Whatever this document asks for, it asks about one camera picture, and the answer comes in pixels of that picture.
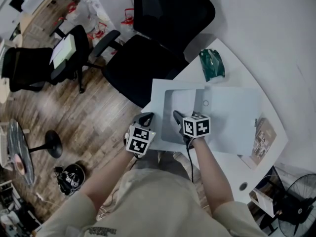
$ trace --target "white box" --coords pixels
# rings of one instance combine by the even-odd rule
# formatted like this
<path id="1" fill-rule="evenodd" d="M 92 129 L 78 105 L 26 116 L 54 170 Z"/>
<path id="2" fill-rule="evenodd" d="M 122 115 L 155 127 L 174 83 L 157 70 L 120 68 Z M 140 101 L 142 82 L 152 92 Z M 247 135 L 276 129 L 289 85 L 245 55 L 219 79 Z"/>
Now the white box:
<path id="1" fill-rule="evenodd" d="M 125 9 L 133 8 L 132 0 L 90 0 L 98 16 L 120 30 L 120 23 L 125 19 Z"/>
<path id="2" fill-rule="evenodd" d="M 69 60 L 76 51 L 76 43 L 73 35 L 69 34 L 65 39 L 62 39 L 61 42 L 60 45 L 57 45 L 59 52 L 53 58 L 54 68 L 57 68 L 64 60 Z"/>
<path id="3" fill-rule="evenodd" d="M 174 99 L 169 94 L 187 89 L 196 90 L 193 99 Z M 179 131 L 168 125 L 174 110 L 185 113 L 182 109 L 174 109 L 174 102 L 179 102 L 179 107 L 191 108 L 212 119 L 211 131 L 205 140 L 213 152 L 249 156 L 256 133 L 256 120 L 260 116 L 260 98 L 261 94 L 255 88 L 153 79 L 150 110 L 147 111 L 155 113 L 153 126 L 157 136 L 150 148 L 174 152 L 186 150 L 183 140 L 175 136 Z"/>
<path id="4" fill-rule="evenodd" d="M 257 200 L 249 194 L 251 201 L 264 210 L 271 218 L 274 218 L 273 199 L 256 188 L 254 188 L 253 191 L 257 196 Z"/>

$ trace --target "hand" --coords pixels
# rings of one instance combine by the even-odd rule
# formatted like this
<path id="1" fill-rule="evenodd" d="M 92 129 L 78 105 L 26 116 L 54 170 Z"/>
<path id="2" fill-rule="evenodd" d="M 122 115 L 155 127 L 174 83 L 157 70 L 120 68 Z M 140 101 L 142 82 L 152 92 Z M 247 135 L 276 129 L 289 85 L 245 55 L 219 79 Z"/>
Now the hand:
<path id="1" fill-rule="evenodd" d="M 181 134 L 185 145 L 187 147 L 189 147 L 189 149 L 192 149 L 193 146 L 192 146 L 192 144 L 190 144 L 190 142 L 192 140 L 194 140 L 194 138 L 192 138 L 188 135 L 185 135 L 183 133 L 183 118 L 185 118 L 185 116 L 182 113 L 180 113 L 179 111 L 173 111 L 173 117 L 176 120 L 177 124 L 181 127 L 179 133 Z"/>
<path id="2" fill-rule="evenodd" d="M 196 147 L 196 146 L 199 146 L 203 143 L 206 143 L 204 137 L 199 137 L 199 138 L 194 139 L 194 141 L 192 142 L 192 145 L 193 145 L 193 147 Z"/>

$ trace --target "electric fan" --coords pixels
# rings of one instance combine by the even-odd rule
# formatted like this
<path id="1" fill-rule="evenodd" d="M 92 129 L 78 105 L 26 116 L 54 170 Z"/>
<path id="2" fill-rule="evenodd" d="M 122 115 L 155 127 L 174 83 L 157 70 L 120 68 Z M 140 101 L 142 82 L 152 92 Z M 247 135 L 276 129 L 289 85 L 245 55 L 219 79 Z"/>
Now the electric fan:
<path id="1" fill-rule="evenodd" d="M 286 237 L 303 237 L 316 220 L 316 174 L 302 176 L 280 201 L 280 230 Z"/>

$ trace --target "wooden desk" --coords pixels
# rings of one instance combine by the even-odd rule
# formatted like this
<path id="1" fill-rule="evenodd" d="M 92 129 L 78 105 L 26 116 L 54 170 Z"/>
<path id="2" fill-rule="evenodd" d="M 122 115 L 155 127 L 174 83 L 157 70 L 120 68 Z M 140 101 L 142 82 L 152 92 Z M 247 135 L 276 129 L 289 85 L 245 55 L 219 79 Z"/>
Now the wooden desk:
<path id="1" fill-rule="evenodd" d="M 40 6 L 36 9 L 36 11 L 32 14 L 29 15 L 27 13 L 22 13 L 21 19 L 20 19 L 20 29 L 21 29 L 21 34 L 23 35 L 29 25 L 33 22 L 33 20 L 52 2 L 53 0 L 44 0 L 40 4 Z"/>
<path id="2" fill-rule="evenodd" d="M 23 47 L 53 48 L 59 40 L 49 35 L 54 28 L 54 23 L 67 14 L 68 5 L 72 2 L 73 0 L 44 0 L 32 15 L 22 13 L 20 29 Z"/>

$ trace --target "desk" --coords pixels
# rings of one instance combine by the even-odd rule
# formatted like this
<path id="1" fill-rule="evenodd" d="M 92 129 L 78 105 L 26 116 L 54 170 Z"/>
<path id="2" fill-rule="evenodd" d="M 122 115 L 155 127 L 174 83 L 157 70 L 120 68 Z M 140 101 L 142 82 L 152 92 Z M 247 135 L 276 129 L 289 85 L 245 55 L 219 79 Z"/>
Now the desk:
<path id="1" fill-rule="evenodd" d="M 28 26 L 32 23 L 32 21 L 40 14 L 40 12 L 42 12 L 42 10 L 44 10 L 50 4 L 51 1 L 53 0 L 44 0 L 32 15 L 22 13 L 20 19 L 20 29 L 22 35 L 24 34 Z"/>
<path id="2" fill-rule="evenodd" d="M 268 100 L 262 88 L 257 83 L 255 78 L 251 75 L 251 73 L 248 71 L 248 69 L 219 39 L 216 39 L 207 48 L 216 49 L 219 52 L 219 54 L 222 57 L 226 71 L 226 77 L 224 82 L 216 83 L 214 85 L 227 87 L 248 87 L 259 89 L 262 94 L 262 116 L 266 117 L 269 120 L 277 134 L 276 139 L 272 143 L 268 153 L 255 170 L 250 169 L 236 155 L 213 152 L 216 160 L 223 169 L 232 187 L 235 201 L 249 203 L 250 198 L 248 194 L 250 193 L 250 191 L 252 191 L 253 188 L 255 188 L 255 186 L 260 182 L 260 180 L 273 166 L 273 164 L 285 148 L 288 139 L 283 128 L 283 125 L 276 111 L 274 110 L 271 102 Z M 199 57 L 196 57 L 175 78 L 175 80 L 206 83 Z M 142 110 L 142 112 L 149 111 L 151 111 L 150 103 Z M 182 154 L 188 158 L 187 152 L 182 152 Z M 190 150 L 190 154 L 193 164 L 197 168 L 199 168 L 195 150 Z M 247 188 L 243 191 L 240 191 L 239 187 L 243 183 L 247 183 Z"/>

